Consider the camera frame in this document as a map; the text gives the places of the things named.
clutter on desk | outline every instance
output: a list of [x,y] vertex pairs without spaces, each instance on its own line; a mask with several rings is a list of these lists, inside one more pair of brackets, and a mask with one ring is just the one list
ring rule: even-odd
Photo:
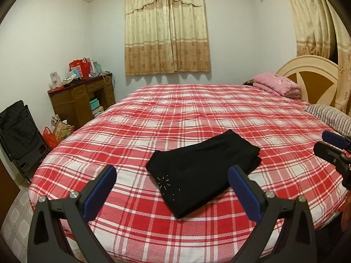
[[89,78],[91,64],[86,58],[74,60],[70,63],[70,70],[74,69],[78,71],[80,78],[85,80]]
[[48,94],[54,93],[54,92],[56,92],[56,91],[60,91],[60,90],[63,89],[63,88],[64,88],[64,86],[61,86],[61,87],[55,88],[55,89],[51,89],[51,90],[48,91]]
[[57,72],[51,73],[50,77],[51,77],[52,89],[59,88],[62,86],[61,77],[57,74]]
[[102,72],[101,65],[97,61],[94,61],[94,67],[97,74]]
[[78,80],[79,79],[79,77],[77,76],[77,75],[79,75],[78,74],[78,71],[77,70],[72,70],[69,74],[68,74],[70,77],[68,77],[68,78],[66,78],[66,79],[64,79],[63,81],[62,81],[62,85],[64,85],[64,86],[67,86],[68,84],[70,84],[73,80]]
[[95,67],[93,66],[93,61],[90,58],[87,58],[87,62],[90,63],[90,73],[96,73]]

chair backrest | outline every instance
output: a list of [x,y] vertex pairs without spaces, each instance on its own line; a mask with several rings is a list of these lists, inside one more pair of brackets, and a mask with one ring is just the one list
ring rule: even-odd
[[41,135],[23,101],[0,113],[0,142],[10,160],[18,160],[36,147]]

pink blanket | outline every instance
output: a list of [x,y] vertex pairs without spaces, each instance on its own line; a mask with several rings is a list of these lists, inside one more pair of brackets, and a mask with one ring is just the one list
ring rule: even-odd
[[262,73],[253,79],[255,87],[268,93],[288,98],[301,98],[301,86],[286,77]]

tiled floor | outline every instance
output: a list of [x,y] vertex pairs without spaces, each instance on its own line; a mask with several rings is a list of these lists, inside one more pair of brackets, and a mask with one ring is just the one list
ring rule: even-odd
[[1,228],[5,242],[22,263],[27,262],[28,233],[32,216],[28,188],[24,188],[13,202]]

red shopping bag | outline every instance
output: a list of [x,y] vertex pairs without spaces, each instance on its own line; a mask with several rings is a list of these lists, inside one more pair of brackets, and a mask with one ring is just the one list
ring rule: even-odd
[[78,66],[80,67],[80,71],[78,70],[80,77],[82,79],[88,79],[90,74],[90,62],[88,62],[86,58],[75,60],[70,63],[70,70]]

